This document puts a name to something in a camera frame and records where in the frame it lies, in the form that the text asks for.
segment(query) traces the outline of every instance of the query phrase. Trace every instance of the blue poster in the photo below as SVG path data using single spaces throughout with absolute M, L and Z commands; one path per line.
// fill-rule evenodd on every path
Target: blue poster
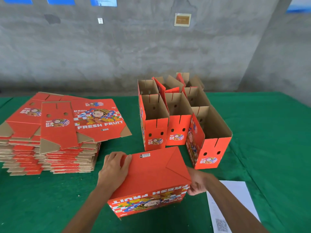
M 75 5 L 75 0 L 47 0 L 50 5 Z
M 117 6 L 117 0 L 90 0 L 92 6 Z
M 310 13 L 311 0 L 292 0 L 287 13 Z
M 8 4 L 27 4 L 27 5 L 32 4 L 32 0 L 4 0 L 4 2 Z

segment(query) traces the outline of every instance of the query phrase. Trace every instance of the barcode label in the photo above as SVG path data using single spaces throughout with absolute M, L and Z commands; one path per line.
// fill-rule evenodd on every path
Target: barcode label
M 148 153 L 148 154 L 141 154 L 139 157 L 140 158 L 145 158 L 145 157 L 149 157 L 150 156 L 150 153 Z
M 222 219 L 216 218 L 217 230 L 222 232 L 228 232 L 227 222 Z

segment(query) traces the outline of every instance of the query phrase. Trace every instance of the small white sticker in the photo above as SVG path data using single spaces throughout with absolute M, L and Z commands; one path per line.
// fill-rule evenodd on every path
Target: small white sticker
M 145 157 L 149 157 L 150 156 L 150 153 L 148 153 L 148 154 L 141 154 L 141 155 L 139 155 L 139 157 L 140 158 L 145 158 Z

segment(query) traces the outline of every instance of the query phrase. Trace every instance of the green tablecloth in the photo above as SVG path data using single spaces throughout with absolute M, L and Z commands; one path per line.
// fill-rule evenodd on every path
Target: green tablecloth
M 311 226 L 311 109 L 281 93 L 209 93 L 233 132 L 217 169 L 220 180 L 246 181 L 271 232 L 309 232 Z M 132 136 L 103 142 L 95 171 L 9 176 L 0 169 L 0 232 L 60 232 L 96 185 L 104 155 L 143 152 L 137 97 L 112 97 Z M 0 98 L 0 123 L 29 97 Z M 191 166 L 185 146 L 185 163 Z M 106 205 L 92 232 L 213 232 L 206 194 L 181 204 L 122 218 Z

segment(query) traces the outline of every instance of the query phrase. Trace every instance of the gray wall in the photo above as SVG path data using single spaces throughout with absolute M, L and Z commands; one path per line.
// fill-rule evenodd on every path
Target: gray wall
M 311 106 L 311 15 L 280 0 L 239 91 L 280 91 Z
M 136 94 L 137 78 L 176 71 L 198 74 L 209 91 L 234 91 L 278 2 L 118 0 L 115 8 L 75 1 L 19 6 L 0 0 L 2 91 Z M 190 27 L 174 27 L 175 13 L 191 13 Z M 46 14 L 60 23 L 49 24 Z

